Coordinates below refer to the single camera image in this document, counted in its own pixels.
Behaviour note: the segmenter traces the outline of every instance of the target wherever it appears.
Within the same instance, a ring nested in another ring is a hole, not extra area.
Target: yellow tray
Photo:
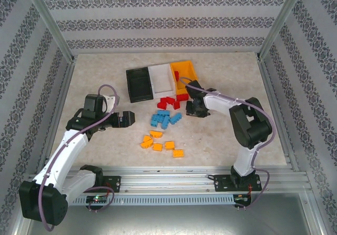
[[[191,79],[192,81],[198,80],[196,73],[194,71],[194,67],[191,61],[182,61],[182,62],[173,62],[170,64],[171,71],[175,83],[175,94],[187,94],[187,90],[185,85],[181,81],[176,81],[174,72],[179,72],[180,77],[186,77]]]

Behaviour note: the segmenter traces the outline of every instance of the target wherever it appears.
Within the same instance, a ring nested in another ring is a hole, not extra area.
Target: marble-patterned surface
[[[229,117],[211,111],[206,118],[186,116],[185,102],[180,112],[183,118],[169,125],[158,143],[175,141],[176,149],[184,149],[184,158],[175,159],[172,151],[156,152],[142,149],[143,136],[154,128],[150,118],[156,112],[158,100],[130,103],[125,70],[144,66],[191,60],[202,87],[213,87],[220,92],[248,99],[257,97],[263,108],[271,109],[263,86],[254,53],[133,53],[133,54],[80,54],[78,56],[69,92],[58,126],[53,151],[59,145],[67,121],[84,104],[89,93],[97,93],[100,85],[113,85],[120,103],[116,111],[130,110],[136,122],[129,128],[109,128],[96,133],[82,151],[74,165],[113,166],[215,166],[232,165],[237,156],[237,143]],[[111,94],[105,87],[103,94]],[[277,137],[262,149],[257,157],[258,165],[285,165],[285,158]]]

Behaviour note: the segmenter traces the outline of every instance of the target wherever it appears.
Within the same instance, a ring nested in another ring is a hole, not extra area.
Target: striped wall
[[[0,1],[0,234],[35,173],[68,63],[31,0]]]
[[[285,0],[45,0],[74,55],[258,52]]]
[[[297,0],[265,58],[298,165],[337,233],[337,0]]]

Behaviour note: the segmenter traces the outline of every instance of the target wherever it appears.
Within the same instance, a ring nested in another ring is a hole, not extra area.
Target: table surface
[[[181,112],[183,118],[163,131],[150,126],[157,111],[158,99],[130,103],[125,70],[191,60],[205,89],[213,87],[223,94],[241,99],[256,97],[271,115],[270,105],[254,53],[128,53],[80,54],[70,83],[66,102],[58,125],[53,150],[59,145],[67,121],[83,107],[87,94],[97,93],[99,86],[110,84],[120,96],[116,112],[133,111],[136,122],[128,128],[108,128],[94,134],[74,165],[158,167],[158,166],[218,166],[232,165],[240,147],[228,116],[215,111],[205,118],[185,115],[186,102],[179,110],[168,106],[171,114]],[[107,88],[102,93],[110,95]],[[140,143],[149,130],[163,131],[157,143],[174,141],[176,149],[184,150],[184,158],[173,158],[172,151],[143,149]],[[257,165],[286,165],[280,139],[261,150]]]

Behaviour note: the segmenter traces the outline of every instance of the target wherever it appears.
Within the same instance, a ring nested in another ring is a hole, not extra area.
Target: red lego brick
[[[160,102],[157,104],[157,108],[162,110],[166,110],[166,106],[167,106],[166,102]]]
[[[188,101],[189,100],[189,94],[178,94],[177,95],[177,101]]]
[[[170,105],[173,105],[173,103],[175,102],[175,99],[171,97],[166,97],[166,102]]]
[[[175,76],[175,80],[179,81],[179,72],[178,71],[174,71],[174,76]]]
[[[173,108],[174,108],[175,110],[180,109],[180,102],[174,102],[174,103],[173,103]]]

